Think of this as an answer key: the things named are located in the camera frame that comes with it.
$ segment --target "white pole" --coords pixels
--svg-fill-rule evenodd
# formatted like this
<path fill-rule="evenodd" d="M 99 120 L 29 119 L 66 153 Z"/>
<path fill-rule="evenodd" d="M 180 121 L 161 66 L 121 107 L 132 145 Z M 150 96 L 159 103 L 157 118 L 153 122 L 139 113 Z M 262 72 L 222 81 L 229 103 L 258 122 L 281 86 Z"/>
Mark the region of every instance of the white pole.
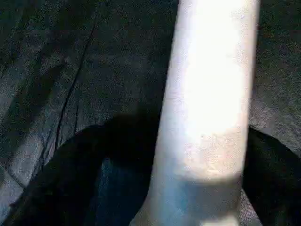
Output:
<path fill-rule="evenodd" d="M 137 226 L 238 225 L 257 0 L 181 0 Z"/>

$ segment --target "white cylindrical object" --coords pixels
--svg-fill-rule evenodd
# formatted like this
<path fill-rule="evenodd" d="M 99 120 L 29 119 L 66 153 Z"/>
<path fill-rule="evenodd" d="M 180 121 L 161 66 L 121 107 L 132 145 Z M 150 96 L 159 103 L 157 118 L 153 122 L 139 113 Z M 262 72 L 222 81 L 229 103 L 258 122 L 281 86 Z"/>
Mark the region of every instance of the white cylindrical object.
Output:
<path fill-rule="evenodd" d="M 132 225 L 237 225 L 257 0 L 181 0 L 150 189 Z"/>

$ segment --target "white tube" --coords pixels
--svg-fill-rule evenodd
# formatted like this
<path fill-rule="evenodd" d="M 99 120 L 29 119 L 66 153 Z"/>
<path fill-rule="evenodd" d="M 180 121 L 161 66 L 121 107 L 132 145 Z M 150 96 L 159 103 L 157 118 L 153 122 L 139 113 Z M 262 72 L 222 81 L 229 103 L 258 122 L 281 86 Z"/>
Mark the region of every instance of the white tube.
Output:
<path fill-rule="evenodd" d="M 238 225 L 257 0 L 182 0 L 150 189 L 132 225 Z"/>

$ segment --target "gray fabric surface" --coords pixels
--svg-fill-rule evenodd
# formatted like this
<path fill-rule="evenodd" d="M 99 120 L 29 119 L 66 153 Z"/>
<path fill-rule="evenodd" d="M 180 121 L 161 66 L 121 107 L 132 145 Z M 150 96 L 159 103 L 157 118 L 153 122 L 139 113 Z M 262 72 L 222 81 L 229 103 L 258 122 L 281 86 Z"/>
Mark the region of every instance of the gray fabric surface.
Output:
<path fill-rule="evenodd" d="M 160 111 L 176 1 L 11 0 L 0 9 L 1 222 L 56 137 L 60 145 L 116 114 Z M 250 112 L 299 156 L 300 10 L 262 1 Z M 244 225 L 259 225 L 244 194 L 240 209 Z"/>

